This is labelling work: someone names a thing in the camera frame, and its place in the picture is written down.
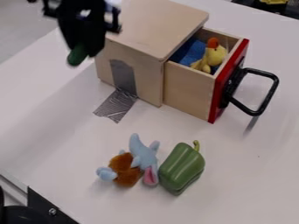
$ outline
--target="pepper stem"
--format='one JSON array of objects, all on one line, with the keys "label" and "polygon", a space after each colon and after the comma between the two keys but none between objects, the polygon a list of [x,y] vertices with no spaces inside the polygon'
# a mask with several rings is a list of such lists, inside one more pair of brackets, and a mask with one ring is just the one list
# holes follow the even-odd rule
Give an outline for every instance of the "pepper stem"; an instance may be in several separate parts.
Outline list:
[{"label": "pepper stem", "polygon": [[194,144],[194,150],[199,151],[199,142],[198,142],[198,140],[193,141],[193,144]]}]

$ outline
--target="white table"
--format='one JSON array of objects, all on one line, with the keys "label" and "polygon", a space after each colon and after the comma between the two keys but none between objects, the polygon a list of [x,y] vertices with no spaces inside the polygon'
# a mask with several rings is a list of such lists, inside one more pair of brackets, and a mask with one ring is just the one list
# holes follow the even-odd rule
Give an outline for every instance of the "white table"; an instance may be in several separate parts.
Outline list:
[{"label": "white table", "polygon": [[[177,1],[209,11],[207,27],[250,39],[245,66],[281,79],[250,132],[250,117],[233,105],[213,125],[143,101],[119,124],[95,116],[114,90],[94,70],[80,73],[90,61],[67,68],[55,31],[0,66],[1,164],[80,223],[296,223],[299,21],[225,1]],[[237,97],[258,104],[269,85],[247,78]],[[134,132],[147,144],[161,141],[160,161],[178,142],[198,139],[207,163],[201,179],[179,197],[161,186],[102,183],[96,168],[127,148]]]}]

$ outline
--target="yellow rubber duck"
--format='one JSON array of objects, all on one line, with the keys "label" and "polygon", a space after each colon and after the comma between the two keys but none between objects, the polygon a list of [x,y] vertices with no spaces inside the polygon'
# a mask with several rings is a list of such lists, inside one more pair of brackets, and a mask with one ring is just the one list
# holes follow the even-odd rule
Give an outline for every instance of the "yellow rubber duck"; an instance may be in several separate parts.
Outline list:
[{"label": "yellow rubber duck", "polygon": [[226,56],[227,50],[219,44],[219,40],[217,38],[209,38],[204,57],[192,63],[191,68],[210,74],[211,67],[221,65]]}]

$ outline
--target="plush toy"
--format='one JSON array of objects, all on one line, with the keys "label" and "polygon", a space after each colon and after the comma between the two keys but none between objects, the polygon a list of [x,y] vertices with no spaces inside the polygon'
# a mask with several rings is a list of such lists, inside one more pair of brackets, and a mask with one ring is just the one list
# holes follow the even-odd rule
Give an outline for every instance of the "plush toy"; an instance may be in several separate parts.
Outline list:
[{"label": "plush toy", "polygon": [[156,159],[159,145],[158,141],[154,141],[146,147],[137,134],[133,134],[129,140],[129,150],[134,157],[131,167],[139,166],[144,171],[143,183],[147,186],[156,186],[159,182]]},{"label": "plush toy", "polygon": [[114,181],[119,186],[131,187],[142,176],[143,183],[147,186],[158,184],[156,152],[160,143],[153,142],[146,147],[137,134],[129,140],[129,152],[120,151],[120,155],[110,160],[108,167],[97,170],[102,180]]},{"label": "plush toy", "polygon": [[221,65],[226,56],[227,50],[219,44],[219,40],[217,38],[209,38],[204,57],[192,63],[191,67],[210,74],[211,67]]},{"label": "plush toy", "polygon": [[99,168],[97,174],[102,180],[114,181],[119,186],[131,187],[142,176],[139,167],[131,167],[132,161],[132,154],[121,150],[120,155],[113,157],[108,167]]}]

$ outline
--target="gray duct tape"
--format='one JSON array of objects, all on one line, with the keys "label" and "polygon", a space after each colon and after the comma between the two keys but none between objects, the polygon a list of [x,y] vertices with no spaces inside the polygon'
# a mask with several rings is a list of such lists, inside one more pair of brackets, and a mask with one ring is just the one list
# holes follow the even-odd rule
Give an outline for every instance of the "gray duct tape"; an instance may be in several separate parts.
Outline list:
[{"label": "gray duct tape", "polygon": [[104,116],[118,123],[132,108],[137,97],[126,91],[116,89],[95,111],[97,116]]},{"label": "gray duct tape", "polygon": [[118,59],[111,59],[110,66],[115,86],[137,95],[133,67]]},{"label": "gray duct tape", "polygon": [[133,67],[125,62],[110,60],[116,90],[94,111],[97,116],[105,116],[118,123],[136,102],[136,84]]}]

